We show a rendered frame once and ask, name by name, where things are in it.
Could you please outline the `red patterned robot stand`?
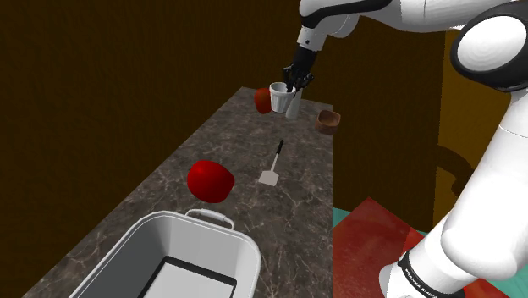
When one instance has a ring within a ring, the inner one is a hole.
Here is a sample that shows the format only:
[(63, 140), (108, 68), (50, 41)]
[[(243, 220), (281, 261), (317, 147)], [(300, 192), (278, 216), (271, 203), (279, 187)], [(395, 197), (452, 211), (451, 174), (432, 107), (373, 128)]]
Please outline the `red patterned robot stand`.
[(423, 238), (366, 198), (333, 228), (333, 298), (383, 298), (378, 274)]

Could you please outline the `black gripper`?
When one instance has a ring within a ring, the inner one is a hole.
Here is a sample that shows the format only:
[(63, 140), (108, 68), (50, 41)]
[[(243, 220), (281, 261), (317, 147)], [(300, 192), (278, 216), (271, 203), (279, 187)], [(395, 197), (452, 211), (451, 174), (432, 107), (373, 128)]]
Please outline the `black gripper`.
[(286, 92), (291, 92), (293, 85), (291, 83), (291, 72), (294, 78), (297, 78), (294, 84), (296, 91), (301, 91), (306, 88), (313, 80), (314, 75), (311, 68), (316, 60), (317, 52), (310, 49), (297, 46), (294, 54), (292, 66), (289, 65), (283, 68), (283, 83), (286, 85)]

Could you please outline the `white ribbed cup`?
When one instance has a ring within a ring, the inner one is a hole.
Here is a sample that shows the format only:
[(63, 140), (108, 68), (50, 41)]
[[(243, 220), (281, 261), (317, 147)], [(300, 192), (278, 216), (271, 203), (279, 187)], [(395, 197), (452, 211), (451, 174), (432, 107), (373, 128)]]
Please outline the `white ribbed cup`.
[(294, 98), (296, 89), (294, 86), (288, 88), (284, 82), (273, 82), (269, 86), (271, 109), (275, 113), (285, 113), (291, 100)]

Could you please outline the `red apple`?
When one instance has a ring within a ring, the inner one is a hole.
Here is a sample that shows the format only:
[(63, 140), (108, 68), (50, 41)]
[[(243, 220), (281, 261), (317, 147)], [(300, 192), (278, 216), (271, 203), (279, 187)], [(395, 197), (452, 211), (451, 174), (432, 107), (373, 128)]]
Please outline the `red apple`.
[(199, 200), (207, 203), (224, 201), (235, 183), (234, 176), (221, 164), (200, 160), (187, 175), (187, 186)]

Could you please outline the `white roasting pan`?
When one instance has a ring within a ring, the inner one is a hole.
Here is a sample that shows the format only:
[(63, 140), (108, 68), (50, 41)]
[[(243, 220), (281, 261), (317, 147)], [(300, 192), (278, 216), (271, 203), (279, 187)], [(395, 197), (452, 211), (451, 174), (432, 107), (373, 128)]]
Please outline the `white roasting pan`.
[(134, 223), (69, 298), (253, 298), (261, 253), (227, 216), (152, 212)]

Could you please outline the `white vase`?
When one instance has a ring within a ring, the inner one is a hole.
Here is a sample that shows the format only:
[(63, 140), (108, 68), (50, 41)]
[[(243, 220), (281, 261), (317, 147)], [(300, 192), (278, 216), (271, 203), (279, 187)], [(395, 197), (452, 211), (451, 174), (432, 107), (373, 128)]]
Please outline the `white vase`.
[(298, 112), (300, 109), (300, 100), (301, 100), (302, 91), (303, 89), (297, 90), (294, 97), (292, 98), (292, 101), (289, 104), (289, 107), (285, 114), (285, 117), (287, 119), (297, 119)]

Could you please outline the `brown wooden bowl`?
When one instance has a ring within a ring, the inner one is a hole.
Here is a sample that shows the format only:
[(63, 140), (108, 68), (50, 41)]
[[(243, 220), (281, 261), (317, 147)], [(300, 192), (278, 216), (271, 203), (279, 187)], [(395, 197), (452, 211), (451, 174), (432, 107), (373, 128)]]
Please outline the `brown wooden bowl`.
[(324, 135), (333, 135), (338, 130), (340, 119), (339, 113), (322, 110), (316, 117), (315, 129)]

